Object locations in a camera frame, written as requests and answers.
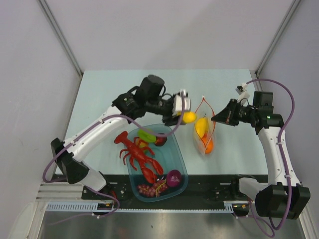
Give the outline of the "clear zip top bag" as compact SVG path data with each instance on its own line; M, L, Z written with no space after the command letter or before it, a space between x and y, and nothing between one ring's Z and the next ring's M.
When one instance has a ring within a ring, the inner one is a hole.
M193 123L194 146L201 155L206 156L214 150L216 123L211 120L215 116L214 109L204 95L195 114L196 120Z

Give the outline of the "yellow toy mango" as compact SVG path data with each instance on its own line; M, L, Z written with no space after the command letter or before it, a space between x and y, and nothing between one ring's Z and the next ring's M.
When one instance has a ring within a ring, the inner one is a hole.
M182 122L184 124L193 123L197 119L197 115L194 112L185 112L182 117Z

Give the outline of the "green toy fruit slice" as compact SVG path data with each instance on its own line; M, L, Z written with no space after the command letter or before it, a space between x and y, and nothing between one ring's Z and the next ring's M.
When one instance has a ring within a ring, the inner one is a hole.
M147 143L155 143L157 140L157 137L155 135L152 135L142 129L138 130L138 137Z

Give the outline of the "purple toy onion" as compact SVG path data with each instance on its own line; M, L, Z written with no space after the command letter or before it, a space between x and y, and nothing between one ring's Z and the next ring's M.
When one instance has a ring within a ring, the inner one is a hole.
M176 169L170 171L166 176L166 183L169 187L177 187L181 183L181 173Z

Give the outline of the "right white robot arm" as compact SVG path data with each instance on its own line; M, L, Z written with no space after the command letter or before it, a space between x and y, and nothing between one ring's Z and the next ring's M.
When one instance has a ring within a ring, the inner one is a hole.
M295 220L308 203L311 193L303 187L292 168L285 143L284 121L273 112L273 93L255 91L252 105L231 99L227 106L211 118L212 121L237 126L249 123L255 129L265 154L268 183L242 177L231 185L230 195L241 200L245 196L255 201L261 217Z

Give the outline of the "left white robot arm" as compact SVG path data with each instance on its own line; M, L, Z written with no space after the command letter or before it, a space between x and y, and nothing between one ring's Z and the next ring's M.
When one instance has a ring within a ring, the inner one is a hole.
M176 131L182 124L184 113L189 110L190 100L185 89L164 100L165 82L156 75L143 78L138 86L120 94L112 101L108 109L84 130L71 138L55 138L51 143L53 159L48 166L56 164L70 185L80 183L90 188L99 199L109 196L110 186L102 173L88 166L84 159L96 146L113 132L134 124L142 126L136 119L146 113L162 116L166 126L174 126Z

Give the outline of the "toy orange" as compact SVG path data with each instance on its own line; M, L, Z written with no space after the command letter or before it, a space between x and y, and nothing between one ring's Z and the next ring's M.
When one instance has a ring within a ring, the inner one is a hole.
M204 146L204 154L210 154L214 150L213 137L209 137L207 134L204 134L201 141Z

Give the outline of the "yellow toy lemon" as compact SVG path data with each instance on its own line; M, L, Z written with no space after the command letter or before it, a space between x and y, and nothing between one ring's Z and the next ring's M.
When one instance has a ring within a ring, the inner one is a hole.
M204 134L208 132L208 129L209 129L208 119L206 115L204 115L204 117L199 118L197 122L195 123L195 131L197 135L200 138L202 138Z

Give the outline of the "dark red toy fruit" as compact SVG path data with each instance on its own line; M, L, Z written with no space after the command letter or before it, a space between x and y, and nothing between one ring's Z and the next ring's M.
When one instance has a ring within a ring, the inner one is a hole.
M157 146L157 147L161 147L161 146L164 146L165 143L167 142L167 137L159 137L157 136L156 137L156 140L154 142L154 145Z

